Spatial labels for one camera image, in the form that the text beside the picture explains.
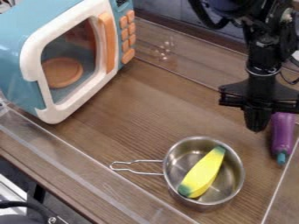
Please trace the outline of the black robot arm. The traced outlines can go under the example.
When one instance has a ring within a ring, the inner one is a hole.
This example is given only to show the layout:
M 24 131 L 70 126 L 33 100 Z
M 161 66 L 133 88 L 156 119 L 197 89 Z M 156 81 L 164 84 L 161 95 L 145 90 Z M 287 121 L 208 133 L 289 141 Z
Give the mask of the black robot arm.
M 246 128 L 258 132 L 276 112 L 299 114 L 299 91 L 276 76 L 297 49 L 292 0 L 232 0 L 225 16 L 242 24 L 246 78 L 218 87 L 218 104 L 244 112 Z

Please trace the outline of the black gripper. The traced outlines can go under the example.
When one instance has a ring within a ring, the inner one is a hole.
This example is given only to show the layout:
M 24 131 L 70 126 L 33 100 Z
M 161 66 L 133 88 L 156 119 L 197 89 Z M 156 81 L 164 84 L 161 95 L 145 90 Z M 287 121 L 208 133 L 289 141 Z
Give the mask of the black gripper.
M 299 114 L 299 91 L 284 86 L 273 75 L 250 74 L 245 80 L 218 87 L 218 104 L 244 109 L 246 128 L 261 131 L 272 113 Z

